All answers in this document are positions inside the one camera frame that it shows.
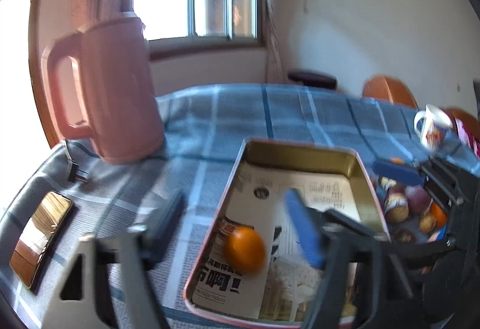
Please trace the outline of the small tangerine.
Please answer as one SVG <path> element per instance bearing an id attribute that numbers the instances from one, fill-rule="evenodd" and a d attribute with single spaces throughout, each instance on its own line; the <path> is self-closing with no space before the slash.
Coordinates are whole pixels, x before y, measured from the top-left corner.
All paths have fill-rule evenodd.
<path id="1" fill-rule="evenodd" d="M 441 228 L 446 225 L 448 216 L 434 201 L 430 204 L 430 214 L 436 220 L 436 227 Z"/>

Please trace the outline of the large bumpy orange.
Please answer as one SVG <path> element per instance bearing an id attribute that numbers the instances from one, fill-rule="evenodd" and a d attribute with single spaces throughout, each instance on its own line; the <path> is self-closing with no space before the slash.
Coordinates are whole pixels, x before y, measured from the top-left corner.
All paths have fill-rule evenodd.
<path id="1" fill-rule="evenodd" d="M 390 161 L 398 165 L 404 165 L 405 163 L 405 161 L 401 158 L 390 158 Z"/>

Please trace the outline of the brown leather sofa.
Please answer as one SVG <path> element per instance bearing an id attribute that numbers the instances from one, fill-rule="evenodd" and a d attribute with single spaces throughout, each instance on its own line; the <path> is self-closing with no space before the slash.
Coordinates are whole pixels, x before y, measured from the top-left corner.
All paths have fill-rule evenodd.
<path id="1" fill-rule="evenodd" d="M 459 137 L 461 143 L 479 157 L 479 120 L 459 107 L 446 107 L 443 108 L 443 111 L 452 121 L 453 131 Z"/>

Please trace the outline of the dark chestnut fruit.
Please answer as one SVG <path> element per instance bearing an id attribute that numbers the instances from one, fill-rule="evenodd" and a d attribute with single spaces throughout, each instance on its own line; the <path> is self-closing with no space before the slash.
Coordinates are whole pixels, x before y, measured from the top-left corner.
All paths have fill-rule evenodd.
<path id="1" fill-rule="evenodd" d="M 415 244 L 416 236 L 408 229 L 396 229 L 392 233 L 393 241 L 396 244 Z"/>

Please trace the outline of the printed paper in tin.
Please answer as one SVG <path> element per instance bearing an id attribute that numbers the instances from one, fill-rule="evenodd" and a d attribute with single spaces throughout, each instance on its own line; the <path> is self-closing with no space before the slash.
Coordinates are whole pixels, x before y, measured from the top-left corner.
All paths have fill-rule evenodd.
<path id="1" fill-rule="evenodd" d="M 246 320 L 304 320 L 322 272 L 303 256 L 283 198 L 289 189 L 310 208 L 359 218 L 344 176 L 241 163 L 201 254 L 190 297 L 195 307 Z"/>

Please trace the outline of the smartphone on table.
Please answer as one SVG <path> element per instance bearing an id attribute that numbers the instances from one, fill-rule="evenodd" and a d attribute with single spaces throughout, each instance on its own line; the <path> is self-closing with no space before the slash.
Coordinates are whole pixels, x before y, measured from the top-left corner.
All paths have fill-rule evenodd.
<path id="1" fill-rule="evenodd" d="M 9 264 L 26 289 L 34 289 L 47 252 L 72 208 L 70 199 L 58 192 L 47 192 L 23 228 Z"/>

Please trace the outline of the black kettle power plug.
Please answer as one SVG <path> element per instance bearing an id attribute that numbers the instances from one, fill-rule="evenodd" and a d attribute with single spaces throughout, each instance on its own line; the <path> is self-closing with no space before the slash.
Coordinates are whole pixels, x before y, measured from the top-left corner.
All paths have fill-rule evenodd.
<path id="1" fill-rule="evenodd" d="M 70 183 L 86 183 L 87 182 L 87 173 L 79 169 L 78 164 L 73 160 L 71 152 L 69 150 L 68 141 L 62 141 L 64 153 L 67 158 L 67 170 L 66 170 L 66 179 Z"/>

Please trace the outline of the dark round stool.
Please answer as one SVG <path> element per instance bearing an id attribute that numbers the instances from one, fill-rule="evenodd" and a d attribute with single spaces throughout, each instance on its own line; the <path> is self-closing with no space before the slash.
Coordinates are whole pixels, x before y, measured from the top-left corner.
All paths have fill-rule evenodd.
<path id="1" fill-rule="evenodd" d="M 337 89 L 337 79 L 334 76 L 313 71 L 292 70 L 287 74 L 288 80 L 300 83 L 310 88 Z"/>

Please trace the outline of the purple passion fruit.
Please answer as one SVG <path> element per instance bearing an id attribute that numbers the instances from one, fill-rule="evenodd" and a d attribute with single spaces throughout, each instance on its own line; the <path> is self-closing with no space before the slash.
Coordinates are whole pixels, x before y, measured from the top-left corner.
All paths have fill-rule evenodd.
<path id="1" fill-rule="evenodd" d="M 431 197 L 420 185 L 407 186 L 405 196 L 411 213 L 422 215 L 431 204 Z"/>

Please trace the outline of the blue plaid tablecloth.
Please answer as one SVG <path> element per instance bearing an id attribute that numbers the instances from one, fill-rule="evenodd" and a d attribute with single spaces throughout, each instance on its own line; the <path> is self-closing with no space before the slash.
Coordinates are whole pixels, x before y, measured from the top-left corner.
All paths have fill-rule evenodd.
<path id="1" fill-rule="evenodd" d="M 173 328 L 214 328 L 188 311 L 183 289 L 212 225 L 244 140 L 298 141 L 353 149 L 366 166 L 378 158 L 426 159 L 413 129 L 415 110 L 372 99 L 296 86 L 214 85 L 157 100 L 165 146 L 128 166 L 103 163 L 87 140 L 69 145 L 87 182 L 66 179 L 68 161 L 56 146 L 1 213 L 1 325 L 40 328 L 64 266 L 81 236 L 115 236 L 142 221 L 176 191 L 186 209 L 164 260 L 149 277 Z M 9 261 L 27 221 L 47 192 L 73 202 L 67 224 L 49 248 L 35 290 Z"/>

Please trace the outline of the dark brown mangosteen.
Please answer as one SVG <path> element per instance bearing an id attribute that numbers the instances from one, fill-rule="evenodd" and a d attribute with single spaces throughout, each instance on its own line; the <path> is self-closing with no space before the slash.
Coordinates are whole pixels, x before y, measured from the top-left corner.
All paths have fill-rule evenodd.
<path id="1" fill-rule="evenodd" d="M 401 223 L 408 218 L 409 208 L 406 196 L 401 192 L 394 192 L 387 196 L 384 204 L 384 214 L 389 223 Z"/>

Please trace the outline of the pink gold tin box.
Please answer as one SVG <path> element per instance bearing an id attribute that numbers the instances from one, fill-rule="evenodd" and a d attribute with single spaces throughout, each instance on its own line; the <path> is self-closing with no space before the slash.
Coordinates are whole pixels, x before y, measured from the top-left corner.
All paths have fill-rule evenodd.
<path id="1" fill-rule="evenodd" d="M 315 297 L 321 273 L 310 265 L 287 212 L 285 192 L 304 204 L 334 209 L 386 233 L 368 172 L 353 149 L 248 138 L 234 163 L 213 224 L 185 283 L 187 308 L 200 317 L 246 328 L 297 328 Z M 226 238 L 239 226 L 264 242 L 265 263 L 251 275 L 224 259 Z"/>

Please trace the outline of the pink curtain right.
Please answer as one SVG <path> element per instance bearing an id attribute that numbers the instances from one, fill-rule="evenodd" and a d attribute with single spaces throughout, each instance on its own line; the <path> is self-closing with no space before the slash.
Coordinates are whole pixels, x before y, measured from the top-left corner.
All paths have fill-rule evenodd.
<path id="1" fill-rule="evenodd" d="M 278 0 L 265 0 L 266 24 L 265 44 L 267 49 L 266 80 L 267 83 L 283 83 L 284 74 L 279 52 L 277 31 L 277 3 Z"/>

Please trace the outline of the smooth orange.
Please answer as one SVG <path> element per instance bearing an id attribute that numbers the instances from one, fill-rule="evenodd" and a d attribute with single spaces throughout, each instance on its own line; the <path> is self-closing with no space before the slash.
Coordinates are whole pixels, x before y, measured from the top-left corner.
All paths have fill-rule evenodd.
<path id="1" fill-rule="evenodd" d="M 223 255 L 234 270 L 255 274 L 265 265 L 266 248 L 257 231 L 251 227 L 237 226 L 224 241 Z"/>

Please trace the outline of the pink floral cushion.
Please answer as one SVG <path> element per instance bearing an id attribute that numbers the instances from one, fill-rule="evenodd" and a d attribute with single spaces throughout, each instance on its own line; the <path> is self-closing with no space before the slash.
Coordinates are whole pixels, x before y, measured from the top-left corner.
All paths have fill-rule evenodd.
<path id="1" fill-rule="evenodd" d="M 480 143 L 479 140 L 470 132 L 465 124 L 460 119 L 455 119 L 456 132 L 462 144 L 469 147 L 472 152 L 480 158 Z"/>

